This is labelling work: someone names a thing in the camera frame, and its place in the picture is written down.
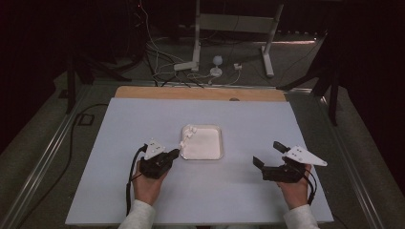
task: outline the sleeve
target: sleeve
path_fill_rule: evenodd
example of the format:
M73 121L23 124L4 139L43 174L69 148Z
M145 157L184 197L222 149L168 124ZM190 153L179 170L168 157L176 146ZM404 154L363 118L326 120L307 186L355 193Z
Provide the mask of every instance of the sleeve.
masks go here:
M284 215L288 229L319 228L309 205L294 208Z
M155 209L151 205L135 199L131 212L118 229L150 229L155 213Z

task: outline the power strip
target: power strip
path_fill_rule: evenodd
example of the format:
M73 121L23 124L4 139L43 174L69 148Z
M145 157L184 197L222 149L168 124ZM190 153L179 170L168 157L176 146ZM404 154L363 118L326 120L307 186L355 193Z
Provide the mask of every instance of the power strip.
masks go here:
M182 70L188 70L188 69L194 69L197 67L197 62L191 61L191 62L186 62L186 63L181 63L181 64L176 64L174 66L175 71L182 71Z

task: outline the floor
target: floor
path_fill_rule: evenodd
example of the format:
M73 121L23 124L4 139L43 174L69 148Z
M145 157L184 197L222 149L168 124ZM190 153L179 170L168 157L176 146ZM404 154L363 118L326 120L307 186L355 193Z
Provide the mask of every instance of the floor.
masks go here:
M201 68L198 74L184 72L174 75L173 63L165 56L177 59L175 61L191 60L193 38L183 37L175 42L154 36L154 42L148 43L149 49L158 49L162 58L156 58L157 53L150 51L149 60L155 73L159 73L155 77L159 86L274 89L303 76L322 45L322 37L314 35L277 34L270 50L275 75L268 78L260 56L260 47L264 40L252 37L249 41L241 42L239 39L223 39L218 34L209 34L202 39ZM215 67L212 64L215 55L223 57L224 62L219 66L223 75L218 78L207 77L209 70ZM103 73L95 72L94 84L84 85L78 91L81 99L78 99L74 113L94 104L108 103L120 85L154 86L154 78L146 63L144 61L123 74L124 77L133 79L130 83L117 82ZM233 69L234 63L242 64L239 72ZM404 228L404 197L389 174L347 92L339 88L336 112L338 126L335 127L329 123L326 115L329 94L325 94L324 98L310 94L315 83L316 79L300 85L287 94L287 99L296 113L308 148L320 152L321 157L330 162L327 168L321 168L317 172L335 221L320 224L320 228ZM0 218L9 219L8 212L14 209L14 225L20 219L24 220L19 225L20 228L76 228L65 225L64 221L105 114L105 108L94 107L89 111L96 116L93 126L75 127L72 135L68 129L61 130L63 125L65 128L70 127L68 124L72 124L73 117L65 114L67 101L58 98L60 92L66 89L65 73L55 80L55 85L57 91L54 95L0 156ZM58 133L62 134L55 143L54 137ZM70 147L73 149L70 166L54 188L44 196L67 165ZM43 177L39 177L34 184L36 191L27 196L21 211L16 211L18 207L12 208L13 203L18 199L27 177L32 178L30 174L44 152L49 153L48 160L51 163L44 168ZM285 225L261 227L286 228ZM91 228L117 227L111 225Z

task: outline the white object on tray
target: white object on tray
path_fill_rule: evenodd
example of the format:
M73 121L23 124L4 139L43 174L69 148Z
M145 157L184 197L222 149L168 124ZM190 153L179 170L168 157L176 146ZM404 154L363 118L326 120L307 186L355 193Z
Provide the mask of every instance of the white object on tray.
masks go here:
M223 138L216 125L186 125L182 128L181 156L184 159L220 159Z

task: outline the white power adapter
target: white power adapter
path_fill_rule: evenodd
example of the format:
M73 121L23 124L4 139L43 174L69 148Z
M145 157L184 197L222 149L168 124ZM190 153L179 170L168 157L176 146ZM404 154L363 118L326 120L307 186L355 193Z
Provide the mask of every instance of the white power adapter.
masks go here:
M235 70L241 70L242 69L242 64L235 63L235 64L233 64L233 67L235 68Z

